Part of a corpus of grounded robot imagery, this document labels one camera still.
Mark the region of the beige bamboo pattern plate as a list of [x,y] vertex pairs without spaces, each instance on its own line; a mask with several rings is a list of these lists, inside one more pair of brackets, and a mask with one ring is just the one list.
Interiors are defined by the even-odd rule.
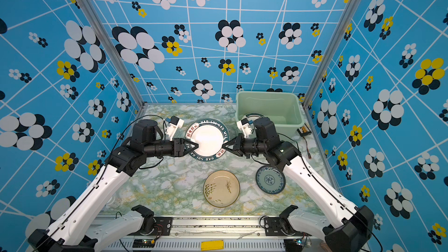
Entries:
[[210,205],[226,208],[234,204],[239,197],[239,180],[227,170],[215,171],[205,180],[203,194]]

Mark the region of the blue patterned plate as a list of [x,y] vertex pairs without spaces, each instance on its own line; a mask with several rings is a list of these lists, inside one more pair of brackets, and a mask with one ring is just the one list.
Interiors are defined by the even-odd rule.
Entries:
[[255,174],[255,182],[263,192],[271,195],[281,193],[286,186],[284,174],[272,166],[262,166]]

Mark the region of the green rimmed white plate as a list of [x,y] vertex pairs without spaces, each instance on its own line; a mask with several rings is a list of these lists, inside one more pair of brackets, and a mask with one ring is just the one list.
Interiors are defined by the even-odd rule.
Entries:
[[240,117],[240,121],[242,122],[249,122],[249,123],[253,123],[253,121],[257,120],[257,119],[261,119],[264,118],[265,115],[261,114],[261,113],[246,113],[243,116]]

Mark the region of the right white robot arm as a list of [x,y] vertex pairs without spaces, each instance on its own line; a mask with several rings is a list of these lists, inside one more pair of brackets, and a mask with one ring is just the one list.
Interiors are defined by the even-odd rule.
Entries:
[[222,148],[239,157],[264,156],[271,167],[292,179],[324,213],[320,217],[290,205],[279,215],[282,232],[312,235],[324,240],[333,252],[360,252],[373,236],[373,212],[367,206],[356,206],[324,180],[298,147],[281,140],[282,135],[268,117],[253,124],[242,120],[237,126],[240,134],[223,143]]

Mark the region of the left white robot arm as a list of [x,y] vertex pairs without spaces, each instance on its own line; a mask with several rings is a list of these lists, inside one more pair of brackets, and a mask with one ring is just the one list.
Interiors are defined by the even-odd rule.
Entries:
[[99,173],[80,197],[46,229],[36,229],[28,238],[35,252],[100,252],[113,242],[135,232],[161,235],[163,226],[156,223],[154,212],[143,205],[90,230],[92,222],[115,192],[148,158],[183,157],[199,145],[175,133],[184,120],[173,116],[161,130],[157,121],[140,117],[131,123],[132,135],[116,145]]

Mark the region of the light green plastic bin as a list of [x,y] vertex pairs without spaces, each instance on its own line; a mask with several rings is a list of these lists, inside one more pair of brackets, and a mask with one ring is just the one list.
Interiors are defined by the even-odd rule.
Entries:
[[268,117],[277,127],[295,130],[305,124],[301,107],[293,93],[242,91],[236,95],[235,119],[256,113]]

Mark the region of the small black orange device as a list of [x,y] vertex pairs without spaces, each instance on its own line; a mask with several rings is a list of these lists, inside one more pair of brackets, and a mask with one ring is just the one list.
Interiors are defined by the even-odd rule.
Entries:
[[308,135],[311,135],[312,134],[312,132],[310,131],[310,129],[307,127],[307,126],[302,126],[302,127],[300,127],[300,128],[298,128],[298,133],[299,133],[299,135],[301,136],[301,137],[306,137],[306,136],[308,136]]

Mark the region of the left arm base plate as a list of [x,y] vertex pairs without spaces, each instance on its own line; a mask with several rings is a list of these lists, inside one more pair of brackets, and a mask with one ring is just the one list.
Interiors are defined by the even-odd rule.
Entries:
[[130,233],[129,236],[169,236],[173,226],[172,217],[153,217],[144,219],[140,230]]

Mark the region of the aluminium front rail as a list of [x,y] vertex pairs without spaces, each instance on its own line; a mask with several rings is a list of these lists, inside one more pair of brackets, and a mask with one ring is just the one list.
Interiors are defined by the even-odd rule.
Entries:
[[[140,230],[144,219],[152,220],[153,216],[143,217],[141,213],[131,211],[122,217],[112,220],[107,224],[98,227],[91,227],[93,218],[75,217],[67,221],[65,229],[62,230],[62,239],[66,246],[77,246],[84,239],[93,239],[95,244],[93,249],[101,252],[111,244],[127,237],[130,233]],[[259,225],[261,217],[180,217],[173,220],[170,237],[181,238],[203,238],[220,239],[243,238],[245,236],[265,235],[264,229]],[[146,241],[148,247],[156,247],[162,235],[157,236],[137,236],[142,241]]]

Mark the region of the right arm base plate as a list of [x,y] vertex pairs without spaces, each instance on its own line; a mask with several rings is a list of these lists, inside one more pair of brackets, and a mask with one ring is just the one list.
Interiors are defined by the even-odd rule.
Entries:
[[259,219],[259,225],[264,229],[266,236],[284,236],[304,238],[307,233],[296,231],[280,217],[263,216]]

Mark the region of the yellow tag on rail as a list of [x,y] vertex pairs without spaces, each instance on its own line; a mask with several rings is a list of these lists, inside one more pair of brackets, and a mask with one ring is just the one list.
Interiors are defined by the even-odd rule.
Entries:
[[223,250],[225,244],[223,240],[212,240],[201,242],[200,249],[202,252],[212,251],[212,250]]

